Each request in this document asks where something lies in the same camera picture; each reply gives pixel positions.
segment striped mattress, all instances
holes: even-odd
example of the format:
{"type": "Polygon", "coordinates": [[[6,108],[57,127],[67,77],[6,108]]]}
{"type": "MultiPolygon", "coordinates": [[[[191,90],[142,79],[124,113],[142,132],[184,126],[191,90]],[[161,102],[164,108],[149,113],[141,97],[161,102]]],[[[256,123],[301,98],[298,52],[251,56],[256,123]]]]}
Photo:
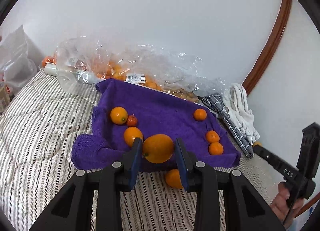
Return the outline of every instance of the striped mattress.
{"type": "MultiPolygon", "coordinates": [[[[57,79],[38,72],[0,116],[0,207],[18,231],[27,231],[76,172],[71,161],[78,135],[91,133],[92,108],[100,93],[64,92],[57,79]]],[[[241,157],[239,169],[270,203],[276,186],[258,156],[241,157]]],[[[231,169],[217,168],[229,172],[231,169]]],[[[91,230],[95,230],[95,193],[91,230]]],[[[221,230],[225,230],[222,193],[221,230]]],[[[193,230],[196,193],[168,187],[164,172],[138,174],[130,193],[121,193],[123,230],[193,230]]]]}

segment white wall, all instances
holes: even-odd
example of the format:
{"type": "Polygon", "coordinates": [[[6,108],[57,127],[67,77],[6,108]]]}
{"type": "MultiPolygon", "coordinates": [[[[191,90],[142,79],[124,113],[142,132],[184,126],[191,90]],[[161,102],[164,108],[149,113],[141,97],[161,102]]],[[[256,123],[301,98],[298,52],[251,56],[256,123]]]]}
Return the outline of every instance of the white wall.
{"type": "Polygon", "coordinates": [[[19,0],[0,28],[23,24],[37,59],[70,37],[120,35],[203,59],[202,76],[241,83],[276,20],[281,0],[19,0]]]}
{"type": "MultiPolygon", "coordinates": [[[[320,123],[320,34],[297,0],[293,0],[280,45],[248,97],[254,123],[265,148],[296,165],[302,129],[320,123]]],[[[275,181],[282,178],[271,171],[275,181]]],[[[316,175],[320,191],[320,170],[316,175]]]]}

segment brown wooden trim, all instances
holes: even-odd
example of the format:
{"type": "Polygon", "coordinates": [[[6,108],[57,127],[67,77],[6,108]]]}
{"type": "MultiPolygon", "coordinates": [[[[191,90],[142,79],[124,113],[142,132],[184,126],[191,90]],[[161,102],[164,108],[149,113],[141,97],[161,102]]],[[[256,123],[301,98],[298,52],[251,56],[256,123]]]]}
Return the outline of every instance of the brown wooden trim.
{"type": "Polygon", "coordinates": [[[252,70],[242,83],[242,86],[247,91],[247,95],[250,94],[250,92],[260,80],[264,71],[268,67],[273,55],[275,54],[276,49],[278,48],[285,26],[288,22],[291,4],[292,0],[282,0],[281,2],[280,10],[268,41],[264,46],[257,61],[255,62],[252,70]]]}
{"type": "Polygon", "coordinates": [[[312,199],[310,199],[305,205],[303,205],[303,207],[299,210],[299,212],[295,216],[295,218],[297,216],[300,216],[302,213],[307,211],[309,208],[311,208],[314,205],[314,203],[316,203],[319,199],[320,199],[320,192],[317,195],[315,195],[312,199]]]}

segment barcode label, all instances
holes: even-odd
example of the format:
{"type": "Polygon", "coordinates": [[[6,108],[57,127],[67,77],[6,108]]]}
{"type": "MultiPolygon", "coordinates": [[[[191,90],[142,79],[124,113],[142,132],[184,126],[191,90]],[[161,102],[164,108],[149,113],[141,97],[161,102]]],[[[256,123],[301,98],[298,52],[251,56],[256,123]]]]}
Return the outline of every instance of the barcode label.
{"type": "Polygon", "coordinates": [[[0,99],[0,112],[3,112],[7,107],[7,103],[5,102],[4,98],[0,99]]]}
{"type": "Polygon", "coordinates": [[[127,74],[125,81],[137,84],[146,83],[144,74],[127,74]]]}

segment wooden headboard frame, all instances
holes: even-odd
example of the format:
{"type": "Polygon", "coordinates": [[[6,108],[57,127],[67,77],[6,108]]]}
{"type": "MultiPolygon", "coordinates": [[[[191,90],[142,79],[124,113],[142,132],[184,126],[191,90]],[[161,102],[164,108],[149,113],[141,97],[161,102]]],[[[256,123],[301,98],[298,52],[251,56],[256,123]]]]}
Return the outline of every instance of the wooden headboard frame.
{"type": "Polygon", "coordinates": [[[252,70],[242,83],[242,86],[247,91],[247,95],[250,94],[250,92],[262,77],[264,71],[268,67],[273,55],[278,48],[285,26],[288,22],[291,4],[292,0],[282,0],[281,2],[280,10],[268,41],[264,46],[257,61],[255,62],[252,70]]]}

